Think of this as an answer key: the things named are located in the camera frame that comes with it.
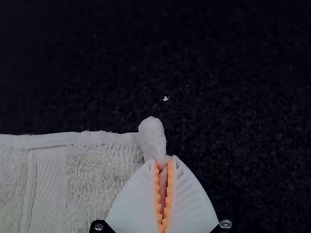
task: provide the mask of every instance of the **terry cloth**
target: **terry cloth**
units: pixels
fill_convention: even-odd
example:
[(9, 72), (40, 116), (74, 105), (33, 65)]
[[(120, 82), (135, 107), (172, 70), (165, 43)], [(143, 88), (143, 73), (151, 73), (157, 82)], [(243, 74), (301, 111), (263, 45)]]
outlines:
[(166, 160), (161, 121), (144, 123), (140, 133), (0, 134), (0, 232), (88, 232), (143, 156)]

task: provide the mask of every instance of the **screw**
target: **screw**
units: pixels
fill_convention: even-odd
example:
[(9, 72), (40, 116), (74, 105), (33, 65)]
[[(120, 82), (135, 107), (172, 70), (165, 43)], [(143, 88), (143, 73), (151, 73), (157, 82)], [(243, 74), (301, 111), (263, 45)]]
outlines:
[(104, 226), (100, 223), (97, 223), (95, 226), (94, 226), (94, 229), (97, 230), (97, 231), (102, 231), (104, 229)]
[(219, 222), (219, 226), (222, 229), (230, 229), (232, 227), (232, 221), (229, 219), (223, 219)]

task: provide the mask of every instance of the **dark carpet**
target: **dark carpet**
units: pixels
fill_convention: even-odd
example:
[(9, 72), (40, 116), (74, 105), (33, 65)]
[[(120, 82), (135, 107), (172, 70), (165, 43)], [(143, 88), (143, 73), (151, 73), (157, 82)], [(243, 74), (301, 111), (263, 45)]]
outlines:
[(136, 132), (155, 116), (219, 219), (308, 233), (310, 12), (305, 0), (1, 1), (0, 133)]

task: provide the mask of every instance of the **orange gripper pad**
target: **orange gripper pad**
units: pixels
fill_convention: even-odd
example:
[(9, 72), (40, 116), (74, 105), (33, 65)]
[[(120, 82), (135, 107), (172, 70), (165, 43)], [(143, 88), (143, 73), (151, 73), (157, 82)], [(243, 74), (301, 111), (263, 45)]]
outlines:
[(165, 198), (164, 218), (161, 211), (160, 204), (160, 186), (159, 186), (159, 164), (155, 162), (155, 209), (157, 213), (157, 222), (159, 226), (159, 233), (168, 233), (168, 229), (171, 222), (172, 202), (173, 202), (173, 190), (174, 190), (174, 163), (168, 162), (168, 181), (167, 181), (167, 195)]

